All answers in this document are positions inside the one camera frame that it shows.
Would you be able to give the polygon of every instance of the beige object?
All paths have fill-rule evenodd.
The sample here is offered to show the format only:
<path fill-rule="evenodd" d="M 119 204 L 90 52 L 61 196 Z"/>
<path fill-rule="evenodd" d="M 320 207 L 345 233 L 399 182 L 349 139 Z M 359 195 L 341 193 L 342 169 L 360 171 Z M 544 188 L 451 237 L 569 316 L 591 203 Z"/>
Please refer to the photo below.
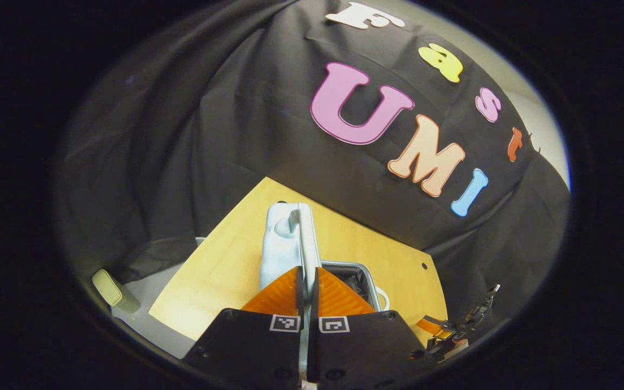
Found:
<path fill-rule="evenodd" d="M 131 292 L 123 284 L 115 281 L 114 277 L 104 269 L 94 274 L 93 286 L 96 287 L 102 299 L 113 308 L 122 309 L 128 313 L 134 313 L 141 308 L 141 304 Z"/>
<path fill-rule="evenodd" d="M 250 301 L 259 291 L 267 210 L 279 200 L 310 205 L 321 259 L 365 265 L 374 283 L 391 297 L 391 308 L 427 344 L 432 335 L 413 324 L 425 315 L 447 318 L 432 258 L 270 178 L 221 220 L 163 289 L 149 314 L 198 340 L 221 309 L 240 309 Z"/>

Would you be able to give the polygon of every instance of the pink letter u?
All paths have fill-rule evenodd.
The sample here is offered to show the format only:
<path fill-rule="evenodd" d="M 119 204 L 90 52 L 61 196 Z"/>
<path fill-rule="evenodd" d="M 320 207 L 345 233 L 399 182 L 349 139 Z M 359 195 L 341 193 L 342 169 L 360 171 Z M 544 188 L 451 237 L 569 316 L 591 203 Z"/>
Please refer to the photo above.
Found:
<path fill-rule="evenodd" d="M 390 86 L 379 87 L 383 98 L 362 126 L 353 126 L 341 118 L 341 108 L 357 86 L 369 83 L 369 76 L 338 62 L 327 64 L 329 74 L 312 99 L 310 113 L 323 131 L 349 144 L 371 144 L 391 125 L 401 110 L 413 109 L 414 103 L 403 92 Z"/>

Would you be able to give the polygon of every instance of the white wall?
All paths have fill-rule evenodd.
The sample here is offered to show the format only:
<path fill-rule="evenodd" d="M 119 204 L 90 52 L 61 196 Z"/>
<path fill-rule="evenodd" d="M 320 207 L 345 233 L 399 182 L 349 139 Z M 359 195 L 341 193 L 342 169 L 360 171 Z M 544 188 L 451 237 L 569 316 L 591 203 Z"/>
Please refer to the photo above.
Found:
<path fill-rule="evenodd" d="M 528 132 L 532 134 L 531 143 L 534 148 L 541 149 L 541 154 L 562 176 L 567 188 L 570 188 L 567 153 L 555 119 L 548 111 L 544 99 L 500 54 L 490 49 L 475 35 L 420 5 L 404 0 L 367 0 L 366 2 L 359 0 L 358 2 L 377 7 L 405 22 L 424 25 L 475 60 L 504 89 L 505 94 L 522 117 Z"/>

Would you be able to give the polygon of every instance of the black fabric backdrop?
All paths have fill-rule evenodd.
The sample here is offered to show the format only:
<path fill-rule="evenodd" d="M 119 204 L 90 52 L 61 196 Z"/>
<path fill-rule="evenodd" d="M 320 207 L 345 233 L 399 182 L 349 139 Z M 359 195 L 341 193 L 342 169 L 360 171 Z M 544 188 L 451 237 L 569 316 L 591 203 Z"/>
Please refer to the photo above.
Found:
<path fill-rule="evenodd" d="M 79 277 L 88 282 L 105 267 L 129 282 L 183 261 L 194 237 L 208 235 L 268 176 L 433 255 L 450 319 L 463 319 L 495 283 L 503 288 L 481 333 L 522 307 L 562 239 L 569 198 L 562 179 L 527 139 L 510 162 L 512 127 L 527 129 L 457 47 L 408 21 L 360 30 L 324 19 L 346 7 L 219 4 L 154 36 L 94 87 L 60 148 L 55 188 L 60 236 Z M 460 82 L 419 57 L 431 42 L 461 60 Z M 383 85 L 408 94 L 414 108 L 374 143 L 333 138 L 309 113 L 328 62 L 371 77 L 342 109 L 349 123 L 366 121 Z M 502 102 L 496 123 L 473 104 L 481 87 Z M 440 150 L 456 142 L 466 151 L 438 198 L 386 166 L 413 136 L 417 114 L 440 126 Z M 475 168 L 489 184 L 459 217 L 450 205 Z"/>

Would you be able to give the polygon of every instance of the screw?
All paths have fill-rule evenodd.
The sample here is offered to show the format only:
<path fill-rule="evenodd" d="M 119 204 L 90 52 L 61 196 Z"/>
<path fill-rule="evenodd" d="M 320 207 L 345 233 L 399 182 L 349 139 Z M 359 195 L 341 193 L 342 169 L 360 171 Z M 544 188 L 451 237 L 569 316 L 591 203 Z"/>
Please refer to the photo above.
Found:
<path fill-rule="evenodd" d="M 235 310 L 233 309 L 225 309 L 223 310 L 223 315 L 226 319 L 233 320 L 236 317 Z"/>
<path fill-rule="evenodd" d="M 279 379 L 288 379 L 292 375 L 293 374 L 287 368 L 276 368 L 275 372 L 273 373 L 273 376 Z"/>
<path fill-rule="evenodd" d="M 203 346 L 196 347 L 196 352 L 199 354 L 200 357 L 204 359 L 209 357 L 209 353 L 206 352 L 206 348 L 204 348 Z"/>
<path fill-rule="evenodd" d="M 328 380 L 340 380 L 346 375 L 344 370 L 339 370 L 338 368 L 332 368 L 327 371 L 327 379 Z"/>
<path fill-rule="evenodd" d="M 425 356 L 425 351 L 424 350 L 416 349 L 413 352 L 409 353 L 408 359 L 409 360 L 415 360 L 415 359 L 420 359 L 420 358 L 422 358 L 424 356 Z"/>

